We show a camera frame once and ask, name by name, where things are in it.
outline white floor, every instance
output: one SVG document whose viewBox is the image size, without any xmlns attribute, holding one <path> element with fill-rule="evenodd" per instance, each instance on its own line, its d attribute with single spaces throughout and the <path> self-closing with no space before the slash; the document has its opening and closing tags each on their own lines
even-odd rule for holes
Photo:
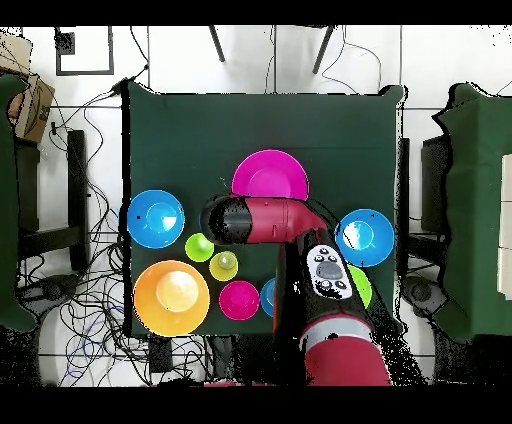
<svg viewBox="0 0 512 424">
<path fill-rule="evenodd" d="M 134 34 L 150 62 L 137 81 L 158 92 L 245 92 L 264 93 L 267 69 L 273 55 L 270 25 L 217 26 L 226 62 L 218 60 L 210 32 L 204 27 L 134 27 Z M 94 96 L 110 90 L 123 77 L 131 77 L 142 70 L 145 59 L 130 34 L 129 27 L 113 27 L 114 75 L 56 76 L 53 28 L 24 27 L 23 36 L 33 42 L 31 71 L 53 86 L 55 97 L 64 118 Z M 70 29 L 76 36 L 76 55 L 63 59 L 66 70 L 92 70 L 108 67 L 106 27 L 76 27 Z M 343 45 L 341 26 L 335 30 L 320 72 L 312 73 L 313 64 L 325 30 L 297 26 L 278 26 L 277 34 L 277 92 L 346 92 L 345 85 L 321 76 L 340 54 Z M 403 84 L 408 98 L 403 113 L 403 132 L 411 139 L 410 211 L 412 217 L 421 214 L 420 147 L 425 139 L 441 135 L 441 128 L 432 115 L 442 109 L 448 100 L 448 89 L 457 82 L 475 82 L 488 93 L 495 94 L 512 80 L 512 33 L 502 26 L 348 26 L 346 41 L 371 49 L 382 63 L 381 86 Z M 344 81 L 360 94 L 377 90 L 379 66 L 367 51 L 345 45 L 341 58 L 327 71 L 326 76 Z M 273 63 L 268 75 L 268 92 L 272 92 Z M 502 95 L 512 95 L 512 84 Z M 62 122 L 54 103 L 49 122 Z M 87 108 L 88 119 L 104 137 L 104 145 L 91 162 L 89 172 L 95 184 L 103 189 L 113 210 L 121 205 L 121 110 L 120 98 L 114 97 Z M 77 113 L 69 125 L 86 133 L 88 154 L 100 143 L 98 132 Z M 65 154 L 57 150 L 47 136 L 40 145 L 39 217 L 41 229 L 66 224 L 67 191 Z M 92 196 L 89 203 L 90 223 L 100 215 Z M 411 221 L 411 230 L 420 230 Z M 104 241 L 114 241 L 105 236 Z M 69 271 L 66 251 L 45 255 L 46 263 L 34 275 Z M 39 260 L 28 261 L 31 269 Z M 108 269 L 106 260 L 94 270 Z M 415 317 L 409 305 L 401 302 L 400 318 L 407 323 L 411 352 L 424 375 L 431 377 L 434 364 L 432 332 L 426 322 Z M 64 319 L 69 319 L 64 312 Z M 40 339 L 40 364 L 43 379 L 60 381 L 67 370 L 66 344 L 72 333 L 61 321 L 59 308 L 46 318 Z M 76 349 L 77 341 L 68 346 L 68 353 Z M 97 359 L 91 372 L 76 385 L 97 385 L 111 364 L 105 355 Z M 197 368 L 200 378 L 201 369 Z M 63 385 L 71 385 L 68 376 Z M 141 385 L 129 361 L 116 365 L 110 372 L 110 382 L 101 385 Z"/>
</svg>

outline pink bowl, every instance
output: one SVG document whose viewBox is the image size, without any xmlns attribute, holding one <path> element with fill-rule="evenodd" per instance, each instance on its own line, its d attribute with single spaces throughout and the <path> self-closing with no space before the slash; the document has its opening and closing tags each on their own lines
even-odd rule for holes
<svg viewBox="0 0 512 424">
<path fill-rule="evenodd" d="M 242 321 L 256 313 L 260 306 L 260 296 L 251 283 L 232 281 L 220 292 L 219 305 L 229 319 Z"/>
<path fill-rule="evenodd" d="M 309 184 L 304 168 L 293 156 L 280 150 L 260 150 L 238 165 L 231 190 L 239 196 L 307 200 Z"/>
</svg>

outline table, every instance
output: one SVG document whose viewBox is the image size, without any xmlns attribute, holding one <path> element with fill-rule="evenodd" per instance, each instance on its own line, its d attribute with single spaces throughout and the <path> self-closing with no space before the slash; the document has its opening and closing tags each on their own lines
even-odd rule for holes
<svg viewBox="0 0 512 424">
<path fill-rule="evenodd" d="M 461 343 L 512 335 L 512 305 L 497 290 L 501 160 L 512 153 L 511 115 L 510 98 L 457 84 L 437 118 L 453 150 L 446 176 L 451 241 L 441 282 L 451 300 L 434 319 Z"/>
<path fill-rule="evenodd" d="M 373 208 L 393 222 L 397 105 L 403 88 L 391 86 L 380 96 L 153 94 L 122 84 L 123 207 L 125 237 L 125 311 L 132 311 L 132 287 L 151 264 L 168 259 L 191 263 L 205 277 L 211 305 L 194 334 L 270 333 L 271 319 L 260 308 L 247 321 L 231 321 L 218 306 L 226 283 L 215 281 L 208 262 L 185 255 L 187 238 L 200 231 L 199 214 L 212 195 L 229 191 L 237 165 L 254 151 L 274 148 L 301 162 L 310 181 L 310 199 L 337 217 Z M 185 228 L 165 249 L 131 242 L 126 231 L 130 199 L 147 189 L 175 195 L 185 210 Z M 216 253 L 222 250 L 216 247 Z M 240 267 L 236 279 L 260 290 L 275 275 L 277 245 L 232 246 Z M 393 304 L 393 254 L 369 268 L 368 275 L 389 313 Z M 125 332 L 147 334 L 135 314 L 126 315 Z"/>
</svg>

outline blue bowl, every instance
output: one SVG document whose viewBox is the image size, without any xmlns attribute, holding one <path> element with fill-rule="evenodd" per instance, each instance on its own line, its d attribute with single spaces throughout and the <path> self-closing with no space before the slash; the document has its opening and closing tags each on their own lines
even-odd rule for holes
<svg viewBox="0 0 512 424">
<path fill-rule="evenodd" d="M 276 286 L 276 279 L 271 278 L 268 280 L 260 292 L 260 303 L 265 313 L 272 317 L 274 315 L 274 287 Z"/>
<path fill-rule="evenodd" d="M 388 219 L 373 209 L 349 213 L 336 226 L 336 244 L 347 262 L 369 267 L 384 261 L 395 243 L 395 232 Z"/>
<path fill-rule="evenodd" d="M 181 203 L 163 190 L 146 190 L 128 207 L 128 231 L 141 246 L 161 249 L 174 243 L 185 225 Z"/>
</svg>

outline yellow cup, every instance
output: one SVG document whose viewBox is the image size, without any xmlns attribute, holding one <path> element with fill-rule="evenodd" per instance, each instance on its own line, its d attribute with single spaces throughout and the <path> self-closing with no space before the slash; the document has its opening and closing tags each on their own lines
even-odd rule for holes
<svg viewBox="0 0 512 424">
<path fill-rule="evenodd" d="M 217 253 L 210 260 L 210 273 L 217 281 L 229 281 L 238 272 L 238 259 L 233 252 Z"/>
</svg>

